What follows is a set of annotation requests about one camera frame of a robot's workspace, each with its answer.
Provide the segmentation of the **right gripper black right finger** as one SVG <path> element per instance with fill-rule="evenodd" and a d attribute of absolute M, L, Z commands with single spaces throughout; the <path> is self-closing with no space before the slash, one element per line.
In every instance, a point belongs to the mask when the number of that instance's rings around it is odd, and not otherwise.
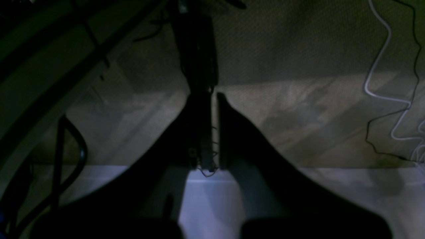
<path fill-rule="evenodd" d="M 241 239 L 392 239 L 385 219 L 319 185 L 287 161 L 225 94 L 217 94 L 220 166 L 240 186 Z"/>

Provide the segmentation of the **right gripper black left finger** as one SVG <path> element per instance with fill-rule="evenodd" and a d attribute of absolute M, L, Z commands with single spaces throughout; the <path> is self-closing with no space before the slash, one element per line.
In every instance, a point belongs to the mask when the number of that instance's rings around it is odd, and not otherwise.
<path fill-rule="evenodd" d="M 182 238 L 171 219 L 188 173 L 189 105 L 129 169 L 89 195 L 38 219 L 33 239 Z"/>

